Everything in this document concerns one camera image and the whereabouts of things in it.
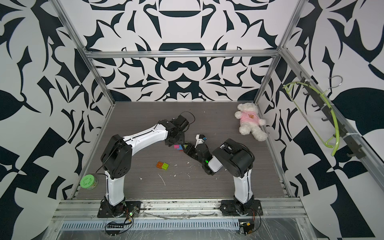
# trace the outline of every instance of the wood grain table surface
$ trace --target wood grain table surface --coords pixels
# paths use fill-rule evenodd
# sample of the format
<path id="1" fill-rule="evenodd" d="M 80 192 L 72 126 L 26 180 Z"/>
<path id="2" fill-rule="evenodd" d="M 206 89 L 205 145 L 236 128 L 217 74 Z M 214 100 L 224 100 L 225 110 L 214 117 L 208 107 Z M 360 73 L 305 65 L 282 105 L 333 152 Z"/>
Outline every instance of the wood grain table surface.
<path id="1" fill-rule="evenodd" d="M 251 134 L 239 133 L 239 120 L 234 114 L 238 102 L 117 102 L 104 134 L 90 163 L 87 174 L 101 166 L 100 156 L 109 139 L 115 134 L 126 136 L 154 126 L 159 120 L 177 118 L 190 111 L 196 121 L 185 133 L 185 141 L 195 143 L 196 134 L 204 134 L 212 152 L 226 139 L 246 145 L 255 155 L 251 183 L 255 197 L 283 197 L 283 189 L 265 142 L 256 141 Z M 183 113 L 189 122 L 193 117 Z M 158 161 L 169 164 L 158 169 Z M 102 199 L 106 193 L 103 175 L 96 175 L 98 186 L 93 190 L 80 189 L 76 199 Z M 142 149 L 132 157 L 130 171 L 125 176 L 124 193 L 127 199 L 168 198 L 225 198 L 233 197 L 233 176 L 224 168 L 207 175 L 201 164 L 182 151 L 168 147 L 164 141 Z"/>

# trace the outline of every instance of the green jar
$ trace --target green jar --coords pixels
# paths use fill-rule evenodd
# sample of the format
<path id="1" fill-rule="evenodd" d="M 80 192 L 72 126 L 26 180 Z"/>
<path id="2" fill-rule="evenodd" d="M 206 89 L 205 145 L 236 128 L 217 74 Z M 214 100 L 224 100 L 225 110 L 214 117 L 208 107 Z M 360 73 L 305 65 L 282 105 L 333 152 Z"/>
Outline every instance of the green jar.
<path id="1" fill-rule="evenodd" d="M 80 181 L 80 187 L 92 190 L 97 186 L 98 180 L 92 174 L 85 175 Z"/>

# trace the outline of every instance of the teddy bear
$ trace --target teddy bear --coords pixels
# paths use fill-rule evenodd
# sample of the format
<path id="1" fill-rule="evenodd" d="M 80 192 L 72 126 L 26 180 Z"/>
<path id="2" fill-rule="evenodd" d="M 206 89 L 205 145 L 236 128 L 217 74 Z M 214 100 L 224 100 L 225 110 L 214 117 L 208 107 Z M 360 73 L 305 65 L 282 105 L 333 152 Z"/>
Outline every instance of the teddy bear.
<path id="1" fill-rule="evenodd" d="M 239 132 L 247 135 L 252 132 L 254 138 L 258 141 L 265 141 L 268 134 L 263 132 L 259 126 L 265 125 L 265 120 L 257 116 L 257 107 L 253 103 L 242 103 L 237 106 L 240 111 L 235 112 L 235 117 L 240 119 Z"/>

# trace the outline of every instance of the black and white patterned wall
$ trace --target black and white patterned wall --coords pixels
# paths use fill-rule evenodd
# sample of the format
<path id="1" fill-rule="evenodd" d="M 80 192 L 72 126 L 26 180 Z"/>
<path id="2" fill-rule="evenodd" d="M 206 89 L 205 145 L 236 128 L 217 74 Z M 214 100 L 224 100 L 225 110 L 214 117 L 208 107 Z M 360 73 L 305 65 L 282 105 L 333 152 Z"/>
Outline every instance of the black and white patterned wall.
<path id="1" fill-rule="evenodd" d="M 310 0 L 295 28 L 288 50 L 316 80 L 352 126 L 384 158 L 384 18 L 383 1 Z M 296 196 L 300 196 L 320 239 L 384 236 L 384 193 L 351 150 L 325 147 L 291 102 L 284 84 L 298 81 L 284 60 L 279 62 L 260 100 L 267 130 L 279 162 Z M 314 100 L 295 87 L 293 96 L 320 137 L 334 132 Z"/>
<path id="2" fill-rule="evenodd" d="M 276 49 L 297 0 L 65 0 L 91 51 Z M 98 59 L 116 101 L 253 100 L 270 58 Z"/>
<path id="3" fill-rule="evenodd" d="M 298 0 L 62 0 L 88 50 L 276 49 Z"/>
<path id="4" fill-rule="evenodd" d="M 95 65 L 116 101 L 253 100 L 271 57 L 103 58 Z"/>
<path id="5" fill-rule="evenodd" d="M 47 0 L 0 0 L 0 238 L 32 239 L 79 177 L 110 107 Z"/>

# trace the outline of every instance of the white debris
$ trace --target white debris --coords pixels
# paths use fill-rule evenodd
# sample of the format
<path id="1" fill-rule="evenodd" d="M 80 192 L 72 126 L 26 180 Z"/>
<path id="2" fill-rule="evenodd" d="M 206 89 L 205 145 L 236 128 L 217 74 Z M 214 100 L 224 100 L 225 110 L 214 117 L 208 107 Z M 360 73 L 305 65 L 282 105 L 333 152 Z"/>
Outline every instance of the white debris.
<path id="1" fill-rule="evenodd" d="M 160 174 L 158 174 L 159 175 L 159 177 L 161 178 L 161 180 L 163 180 L 163 178 L 160 176 Z M 163 180 L 163 183 L 164 183 L 164 186 L 166 185 L 166 183 L 164 182 L 164 180 Z"/>

